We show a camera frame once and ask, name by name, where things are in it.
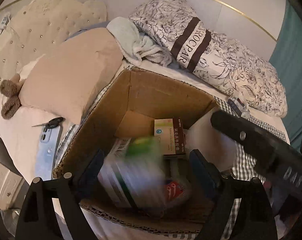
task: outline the beige pillow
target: beige pillow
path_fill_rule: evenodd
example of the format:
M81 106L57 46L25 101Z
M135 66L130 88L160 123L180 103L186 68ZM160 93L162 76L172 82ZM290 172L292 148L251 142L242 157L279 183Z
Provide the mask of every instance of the beige pillow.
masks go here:
M118 44L106 28L81 33L38 61L19 94L21 104L80 124L122 59Z

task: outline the cardboard flap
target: cardboard flap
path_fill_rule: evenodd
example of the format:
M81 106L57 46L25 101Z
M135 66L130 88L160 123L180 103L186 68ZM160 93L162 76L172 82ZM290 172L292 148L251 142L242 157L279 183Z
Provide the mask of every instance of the cardboard flap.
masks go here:
M127 111L115 132L118 138L137 138L152 136L154 130L154 118Z
M134 68L128 110L154 119L181 117L188 129L207 111L213 96L186 83Z

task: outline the tufted headboard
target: tufted headboard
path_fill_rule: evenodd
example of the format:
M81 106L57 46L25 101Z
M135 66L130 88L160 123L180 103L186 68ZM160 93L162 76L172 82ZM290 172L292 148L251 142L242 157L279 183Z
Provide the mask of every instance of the tufted headboard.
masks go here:
M54 50L80 29L106 19L107 9L102 1L33 0L0 35L0 82Z

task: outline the light blue phone case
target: light blue phone case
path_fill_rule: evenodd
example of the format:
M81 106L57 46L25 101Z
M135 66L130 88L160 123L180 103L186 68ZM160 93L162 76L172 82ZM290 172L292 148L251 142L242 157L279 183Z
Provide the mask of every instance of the light blue phone case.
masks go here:
M52 179L51 174L55 163L61 130L60 125L53 129L43 127L39 138L38 153L34 169L35 177L40 177L42 180Z

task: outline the brown plush toy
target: brown plush toy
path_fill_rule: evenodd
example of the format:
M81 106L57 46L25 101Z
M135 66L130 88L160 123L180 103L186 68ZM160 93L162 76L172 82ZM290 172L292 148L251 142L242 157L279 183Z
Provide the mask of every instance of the brown plush toy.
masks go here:
M3 119L10 119L21 106L18 94L24 84L24 79L20 81L20 75L15 74L10 80L3 80L0 84L0 93L8 98L1 109Z

